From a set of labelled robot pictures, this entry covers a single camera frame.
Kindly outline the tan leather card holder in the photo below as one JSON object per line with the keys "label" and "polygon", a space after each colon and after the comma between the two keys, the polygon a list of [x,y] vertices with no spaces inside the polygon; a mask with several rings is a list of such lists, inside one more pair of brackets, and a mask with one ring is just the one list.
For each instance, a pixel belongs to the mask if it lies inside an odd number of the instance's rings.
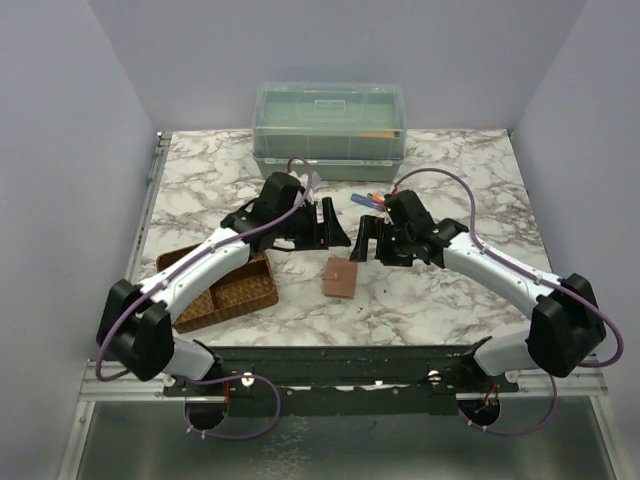
{"label": "tan leather card holder", "polygon": [[328,259],[323,274],[323,294],[332,298],[353,299],[356,291],[358,264],[347,258]]}

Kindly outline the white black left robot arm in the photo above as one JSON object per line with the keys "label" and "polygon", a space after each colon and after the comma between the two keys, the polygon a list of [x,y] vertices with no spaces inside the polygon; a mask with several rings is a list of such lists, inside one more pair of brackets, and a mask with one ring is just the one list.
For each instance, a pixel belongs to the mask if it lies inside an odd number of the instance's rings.
{"label": "white black left robot arm", "polygon": [[278,239],[291,242],[296,251],[350,246],[331,198],[312,202],[310,189],[287,173],[273,173],[256,199],[228,214],[179,261],[137,284],[116,282],[96,333],[97,360],[111,355],[141,381],[165,373],[186,378],[201,395],[214,393],[222,380],[215,354],[176,337],[173,325],[199,295]]}

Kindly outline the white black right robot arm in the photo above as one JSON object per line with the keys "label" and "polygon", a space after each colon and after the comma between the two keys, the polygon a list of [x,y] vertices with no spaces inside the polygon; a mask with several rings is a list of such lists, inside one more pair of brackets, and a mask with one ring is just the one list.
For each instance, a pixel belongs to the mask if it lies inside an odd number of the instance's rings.
{"label": "white black right robot arm", "polygon": [[384,217],[361,217],[351,261],[366,261],[374,242],[374,257],[383,265],[410,267],[420,260],[457,272],[508,301],[530,322],[525,331],[488,337],[466,352],[459,371],[467,389],[483,391],[514,370],[541,369],[564,378],[605,339],[586,278],[560,278],[499,256],[475,241],[464,224],[435,221],[411,190],[387,196],[384,210]]}

